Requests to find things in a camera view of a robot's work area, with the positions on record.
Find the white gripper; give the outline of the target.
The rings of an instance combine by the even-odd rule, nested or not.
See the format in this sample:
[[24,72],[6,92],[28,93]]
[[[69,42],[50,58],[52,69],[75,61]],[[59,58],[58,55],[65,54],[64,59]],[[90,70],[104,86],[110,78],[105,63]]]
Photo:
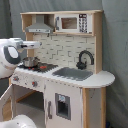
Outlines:
[[38,41],[23,41],[20,45],[21,49],[37,49],[42,45],[41,42]]

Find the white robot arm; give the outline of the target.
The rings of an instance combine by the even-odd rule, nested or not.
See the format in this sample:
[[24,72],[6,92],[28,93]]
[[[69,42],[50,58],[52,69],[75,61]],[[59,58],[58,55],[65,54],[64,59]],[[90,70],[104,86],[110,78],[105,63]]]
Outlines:
[[[40,45],[38,41],[23,41],[21,38],[0,39],[0,79],[13,75],[21,62],[20,52],[24,49],[38,48]],[[9,86],[0,97],[0,128],[37,128],[33,120],[26,115],[18,115],[8,121],[3,120],[3,107],[12,94],[12,86]]]

